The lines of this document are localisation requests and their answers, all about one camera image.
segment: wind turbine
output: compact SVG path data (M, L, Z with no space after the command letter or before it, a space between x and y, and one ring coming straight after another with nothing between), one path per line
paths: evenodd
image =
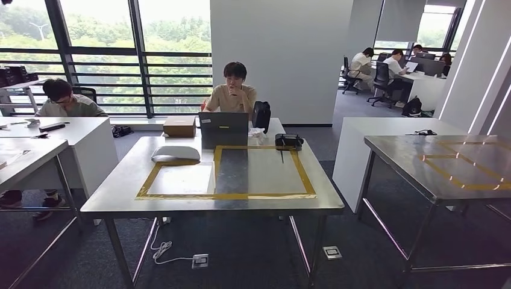
M36 24L33 24L32 22L29 22L29 23L34 25L35 27L37 27L37 29L39 29L39 34L41 35L41 40L44 40L45 39L45 35L43 33L43 27L47 26L48 24L36 25Z

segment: office chair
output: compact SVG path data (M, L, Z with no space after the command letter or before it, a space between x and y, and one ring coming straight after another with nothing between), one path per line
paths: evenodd
M351 77L348 74L351 71L358 71L357 75L355 77ZM350 70L350 65L348 64L348 57L344 56L344 70L342 71L342 78L344 78L344 90L342 91L342 94L344 94L347 90L355 90L355 94L359 94L359 89L354 87L355 83L362 81L362 79L357 78L357 76L360 74L360 70Z
M392 104L394 103L394 101L392 100L392 90L389 89L390 80L391 78L389 76L389 65L383 62L376 62L376 76L374 76L374 88L381 89L383 91L383 96L374 96L368 98L367 102L370 102L371 99L376 99L371 104L371 106L374 106L374 104L377 102L387 102L389 104L389 108L392 108Z
M76 95L87 96L88 98L92 99L92 101L98 103L97 100L98 97L95 89L90 89L88 87L81 86L73 86L73 93Z

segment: black case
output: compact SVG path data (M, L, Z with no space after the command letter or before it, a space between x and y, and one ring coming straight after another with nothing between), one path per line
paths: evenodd
M254 104L254 113L252 114L252 127L264 128L264 133L268 132L270 126L271 110L267 101L256 101Z

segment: stack of boxes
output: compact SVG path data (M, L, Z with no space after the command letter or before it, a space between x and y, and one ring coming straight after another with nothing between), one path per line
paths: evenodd
M38 80L35 73L27 73L25 66L0 67L0 87Z

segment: white pillar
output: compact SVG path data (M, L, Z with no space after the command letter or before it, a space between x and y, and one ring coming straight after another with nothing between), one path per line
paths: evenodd
M511 1L474 1L435 117L470 134L481 132L511 68L509 11Z

